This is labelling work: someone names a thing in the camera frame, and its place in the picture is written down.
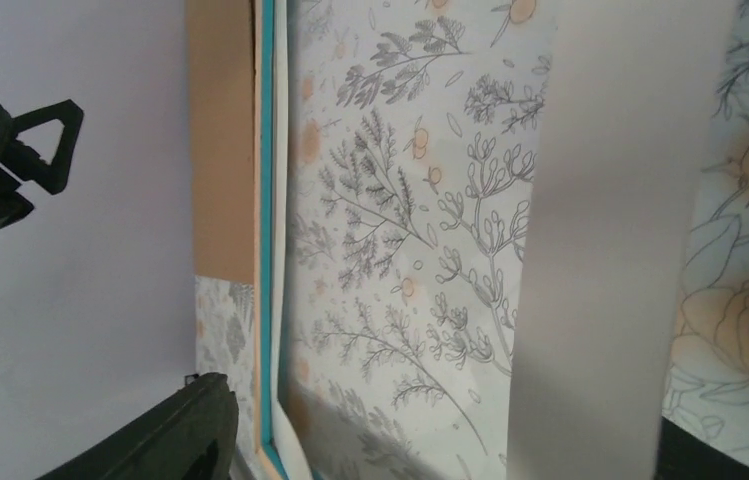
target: patterned paper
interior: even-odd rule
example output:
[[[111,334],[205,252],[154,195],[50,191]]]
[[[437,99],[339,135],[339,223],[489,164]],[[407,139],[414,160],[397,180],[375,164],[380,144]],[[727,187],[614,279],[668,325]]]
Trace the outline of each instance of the patterned paper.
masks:
[[[328,480],[505,478],[521,261],[560,5],[290,3],[280,393]],[[749,464],[749,0],[734,34],[663,414]],[[263,478],[248,435],[252,288],[199,278],[197,291],[199,366],[231,375],[240,448]]]

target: white paper sheet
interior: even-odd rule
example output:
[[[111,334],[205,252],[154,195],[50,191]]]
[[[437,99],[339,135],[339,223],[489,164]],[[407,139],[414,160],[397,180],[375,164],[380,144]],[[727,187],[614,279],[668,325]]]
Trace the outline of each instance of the white paper sheet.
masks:
[[[568,2],[512,370],[510,479],[652,478],[693,192],[735,2]]]
[[[290,480],[312,480],[312,473],[278,398],[286,264],[286,191],[289,151],[288,35],[286,0],[274,7],[274,282],[271,292],[271,419],[274,444]]]

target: teal frame edge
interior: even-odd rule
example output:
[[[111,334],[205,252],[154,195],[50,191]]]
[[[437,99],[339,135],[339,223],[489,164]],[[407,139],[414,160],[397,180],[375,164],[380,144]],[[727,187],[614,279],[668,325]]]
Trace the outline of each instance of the teal frame edge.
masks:
[[[288,479],[283,462],[274,446],[271,421],[271,287],[273,285],[272,239],[274,238],[274,0],[262,1],[262,137],[260,139],[261,208],[259,237],[260,268],[260,358],[262,450],[274,468]]]

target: gray wall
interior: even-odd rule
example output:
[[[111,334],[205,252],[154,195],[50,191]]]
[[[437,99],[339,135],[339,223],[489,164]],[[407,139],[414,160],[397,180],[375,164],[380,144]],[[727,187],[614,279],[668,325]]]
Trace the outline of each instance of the gray wall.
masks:
[[[0,479],[73,457],[194,369],[184,40],[180,0],[0,0],[0,102],[86,112],[68,189],[23,187],[36,211],[0,232]]]

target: brown cardboard strip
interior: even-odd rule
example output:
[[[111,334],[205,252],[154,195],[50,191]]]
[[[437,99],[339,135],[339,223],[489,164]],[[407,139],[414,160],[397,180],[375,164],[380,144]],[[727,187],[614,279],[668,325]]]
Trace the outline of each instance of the brown cardboard strip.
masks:
[[[251,2],[188,0],[195,273],[252,284],[254,55]]]

